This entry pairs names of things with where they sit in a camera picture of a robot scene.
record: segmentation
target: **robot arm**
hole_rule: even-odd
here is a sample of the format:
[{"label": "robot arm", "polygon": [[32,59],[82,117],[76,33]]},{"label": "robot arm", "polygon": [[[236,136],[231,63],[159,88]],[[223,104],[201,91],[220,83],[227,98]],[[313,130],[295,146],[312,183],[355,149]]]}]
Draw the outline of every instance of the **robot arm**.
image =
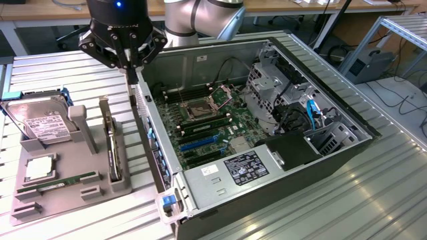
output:
[{"label": "robot arm", "polygon": [[[165,33],[169,47],[197,44],[197,32],[231,40],[243,22],[243,0],[164,0]],[[143,70],[163,47],[167,37],[153,28],[147,0],[86,0],[89,31],[78,48],[107,67],[117,67],[127,84],[137,83]]]},{"label": "robot arm", "polygon": [[86,6],[89,31],[80,36],[78,48],[107,67],[117,67],[127,74],[127,84],[133,85],[136,72],[168,42],[148,18],[147,1],[86,0]]}]

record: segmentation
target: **warning label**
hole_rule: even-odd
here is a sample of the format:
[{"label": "warning label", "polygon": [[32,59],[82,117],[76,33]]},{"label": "warning label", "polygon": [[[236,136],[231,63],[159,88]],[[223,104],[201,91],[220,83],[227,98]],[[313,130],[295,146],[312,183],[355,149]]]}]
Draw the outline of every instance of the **warning label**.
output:
[{"label": "warning label", "polygon": [[249,151],[248,153],[225,160],[224,164],[233,182],[239,186],[268,174],[268,170],[255,151]]},{"label": "warning label", "polygon": [[45,141],[69,136],[61,115],[25,119],[25,123],[38,140]]}]

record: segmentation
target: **hard disk drive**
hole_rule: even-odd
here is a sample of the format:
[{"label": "hard disk drive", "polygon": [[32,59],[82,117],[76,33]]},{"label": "hard disk drive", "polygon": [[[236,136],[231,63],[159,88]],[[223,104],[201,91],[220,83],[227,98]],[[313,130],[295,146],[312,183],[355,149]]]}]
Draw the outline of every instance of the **hard disk drive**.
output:
[{"label": "hard disk drive", "polygon": [[0,102],[2,113],[20,129],[26,139],[38,139],[44,144],[70,140],[77,126],[68,119],[68,107],[73,103],[68,91],[8,92]]}]

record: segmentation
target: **desk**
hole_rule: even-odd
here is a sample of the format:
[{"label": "desk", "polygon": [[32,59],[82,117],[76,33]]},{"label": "desk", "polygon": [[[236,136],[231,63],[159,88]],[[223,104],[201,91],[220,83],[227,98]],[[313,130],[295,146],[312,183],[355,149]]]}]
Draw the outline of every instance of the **desk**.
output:
[{"label": "desk", "polygon": [[[68,0],[70,3],[80,3],[82,0]],[[148,15],[152,21],[164,20],[164,1],[163,0],[147,0],[148,1]],[[337,16],[343,1],[337,4],[331,4],[325,13],[331,14],[328,22],[324,26],[323,32],[317,39],[315,47],[319,45],[324,35],[332,25],[332,22]],[[415,6],[417,6],[417,0],[405,0],[405,12],[409,14]],[[299,5],[289,0],[244,0],[245,16],[287,16],[287,15],[312,15],[321,14],[324,11],[324,5],[317,3]],[[26,0],[26,4],[22,5],[4,5],[0,17],[0,30],[6,38],[6,41],[17,56],[28,55],[25,45],[16,33],[16,28],[28,27],[50,27],[50,26],[69,26],[69,25],[86,25],[89,24],[89,11],[88,7],[82,6],[81,11],[76,11],[70,8],[60,7],[52,3],[50,0]],[[361,13],[361,12],[389,12],[395,11],[395,6],[372,6],[363,0],[352,0],[345,13]]]}]

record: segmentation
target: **office chair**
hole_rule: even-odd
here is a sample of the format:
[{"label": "office chair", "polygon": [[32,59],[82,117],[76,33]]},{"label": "office chair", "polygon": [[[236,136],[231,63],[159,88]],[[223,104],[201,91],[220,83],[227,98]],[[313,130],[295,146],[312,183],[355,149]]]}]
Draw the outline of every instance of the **office chair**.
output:
[{"label": "office chair", "polygon": [[300,25],[301,25],[301,23],[304,21],[304,15],[299,15],[299,17],[295,17],[295,18],[293,17],[284,18],[287,16],[284,16],[284,17],[283,16],[273,16],[272,19],[268,20],[268,24],[272,25],[275,19],[279,18],[279,17],[283,18],[284,20],[295,20],[295,22],[296,22],[295,30],[297,31],[300,29]]}]

